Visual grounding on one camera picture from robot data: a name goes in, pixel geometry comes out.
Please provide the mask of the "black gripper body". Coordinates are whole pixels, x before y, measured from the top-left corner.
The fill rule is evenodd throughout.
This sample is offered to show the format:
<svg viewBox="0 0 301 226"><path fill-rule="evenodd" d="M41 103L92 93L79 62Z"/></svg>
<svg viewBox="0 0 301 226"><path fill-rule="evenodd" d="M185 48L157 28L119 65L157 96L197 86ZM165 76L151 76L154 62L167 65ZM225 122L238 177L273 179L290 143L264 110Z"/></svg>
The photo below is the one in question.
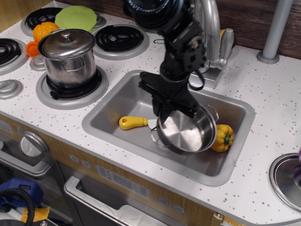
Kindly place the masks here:
<svg viewBox="0 0 301 226"><path fill-rule="evenodd" d="M169 105L193 118L199 105L188 91L190 74L199 68L197 54L184 53L173 55L165 53L160 65L160 73L141 72L139 87L164 99Z"/></svg>

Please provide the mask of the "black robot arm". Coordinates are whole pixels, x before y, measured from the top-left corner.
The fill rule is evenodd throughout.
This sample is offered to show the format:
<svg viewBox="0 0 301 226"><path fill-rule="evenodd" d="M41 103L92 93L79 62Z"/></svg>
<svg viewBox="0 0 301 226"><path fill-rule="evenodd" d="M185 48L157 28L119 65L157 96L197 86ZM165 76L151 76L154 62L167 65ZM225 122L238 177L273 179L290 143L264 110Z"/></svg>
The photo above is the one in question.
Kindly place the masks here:
<svg viewBox="0 0 301 226"><path fill-rule="evenodd" d="M188 0L125 0L125 14L142 29L164 39L165 57L159 74L141 72L139 87L152 95L153 111L179 110L193 118L199 104L188 90L192 72L201 75L206 48L203 29L190 12Z"/></svg>

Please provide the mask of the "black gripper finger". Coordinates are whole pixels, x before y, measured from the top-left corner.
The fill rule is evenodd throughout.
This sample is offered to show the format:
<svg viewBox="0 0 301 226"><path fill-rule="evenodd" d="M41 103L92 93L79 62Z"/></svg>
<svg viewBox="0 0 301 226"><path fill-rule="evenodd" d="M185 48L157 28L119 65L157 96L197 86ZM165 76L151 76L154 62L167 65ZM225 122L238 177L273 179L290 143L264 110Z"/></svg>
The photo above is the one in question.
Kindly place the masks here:
<svg viewBox="0 0 301 226"><path fill-rule="evenodd" d="M160 95L152 94L153 112L156 116L159 116L159 112L164 104L164 99L162 99Z"/></svg>
<svg viewBox="0 0 301 226"><path fill-rule="evenodd" d="M178 125L178 110L172 106L165 105L161 109L161 125L162 126L177 126Z"/></svg>

